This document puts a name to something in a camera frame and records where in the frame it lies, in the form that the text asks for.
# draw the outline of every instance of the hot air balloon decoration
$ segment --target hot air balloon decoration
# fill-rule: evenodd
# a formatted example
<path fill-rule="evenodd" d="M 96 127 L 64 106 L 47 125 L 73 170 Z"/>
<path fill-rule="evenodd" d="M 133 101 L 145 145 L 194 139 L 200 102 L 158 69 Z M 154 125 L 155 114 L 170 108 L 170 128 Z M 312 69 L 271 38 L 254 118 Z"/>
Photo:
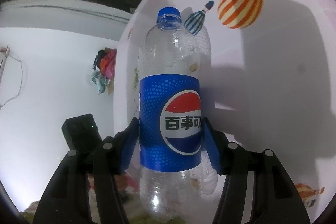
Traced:
<path fill-rule="evenodd" d="M 263 0 L 220 0 L 217 13 L 226 27 L 245 28 L 258 18 L 262 7 Z"/>
<path fill-rule="evenodd" d="M 305 206 L 306 208 L 310 208 L 310 207 L 313 207 L 313 206 L 314 206 L 315 202 L 316 202 L 316 200 L 313 199 L 313 200 L 311 200 L 311 201 L 306 201 L 306 202 L 304 202 L 303 204 L 304 204 L 304 206 Z"/>
<path fill-rule="evenodd" d="M 211 0 L 205 5 L 203 10 L 192 13 L 190 16 L 187 17 L 184 22 L 184 26 L 189 32 L 191 32 L 191 34 L 196 35 L 199 33 L 204 24 L 205 13 L 209 11 L 213 5 L 214 2 Z"/>
<path fill-rule="evenodd" d="M 295 184 L 295 187 L 298 190 L 299 195 L 303 202 L 311 198 L 312 196 L 323 194 L 325 190 L 325 187 L 322 187 L 317 190 L 313 190 L 312 188 L 309 187 L 309 185 L 304 184 L 304 183 Z"/>

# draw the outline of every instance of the white wall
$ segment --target white wall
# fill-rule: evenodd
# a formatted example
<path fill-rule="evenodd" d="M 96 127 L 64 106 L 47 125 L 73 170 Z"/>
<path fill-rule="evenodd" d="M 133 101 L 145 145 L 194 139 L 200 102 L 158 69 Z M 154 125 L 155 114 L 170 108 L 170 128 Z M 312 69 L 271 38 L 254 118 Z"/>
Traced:
<path fill-rule="evenodd" d="M 131 16 L 82 0 L 13 0 L 1 4 L 0 27 L 62 30 L 119 41 Z"/>
<path fill-rule="evenodd" d="M 39 200 L 68 151 L 61 126 L 92 113 L 102 138 L 113 136 L 113 95 L 90 84 L 98 50 L 116 48 L 105 38 L 37 28 L 0 28 L 0 45 L 24 63 L 21 95 L 0 111 L 0 180 L 19 210 Z M 8 58 L 0 103 L 15 95 L 20 64 Z"/>

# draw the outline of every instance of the pepsi bottle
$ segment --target pepsi bottle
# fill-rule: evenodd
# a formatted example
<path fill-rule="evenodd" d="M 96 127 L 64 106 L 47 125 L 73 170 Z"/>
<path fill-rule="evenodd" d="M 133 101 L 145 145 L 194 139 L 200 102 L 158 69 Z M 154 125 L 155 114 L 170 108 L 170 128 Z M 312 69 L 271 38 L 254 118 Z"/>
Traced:
<path fill-rule="evenodd" d="M 173 7 L 139 50 L 140 200 L 157 221 L 188 221 L 201 200 L 200 52 Z"/>

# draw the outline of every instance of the clothes pile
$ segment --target clothes pile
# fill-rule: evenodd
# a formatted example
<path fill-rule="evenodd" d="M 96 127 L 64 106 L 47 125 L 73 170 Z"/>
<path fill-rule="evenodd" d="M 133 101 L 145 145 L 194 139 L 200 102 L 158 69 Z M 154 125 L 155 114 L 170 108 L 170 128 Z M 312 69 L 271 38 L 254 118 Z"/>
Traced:
<path fill-rule="evenodd" d="M 113 92 L 116 56 L 116 49 L 105 48 L 100 50 L 95 58 L 91 80 L 97 85 L 99 94 L 104 93 L 106 89 L 109 95 Z"/>

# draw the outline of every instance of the blue label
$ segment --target blue label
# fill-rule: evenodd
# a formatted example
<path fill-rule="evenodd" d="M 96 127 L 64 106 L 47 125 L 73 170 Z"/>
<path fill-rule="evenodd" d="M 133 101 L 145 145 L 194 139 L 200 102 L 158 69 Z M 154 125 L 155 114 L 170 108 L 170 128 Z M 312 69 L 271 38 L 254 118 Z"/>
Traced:
<path fill-rule="evenodd" d="M 187 75 L 152 75 L 140 81 L 140 161 L 177 172 L 201 163 L 200 83 Z"/>

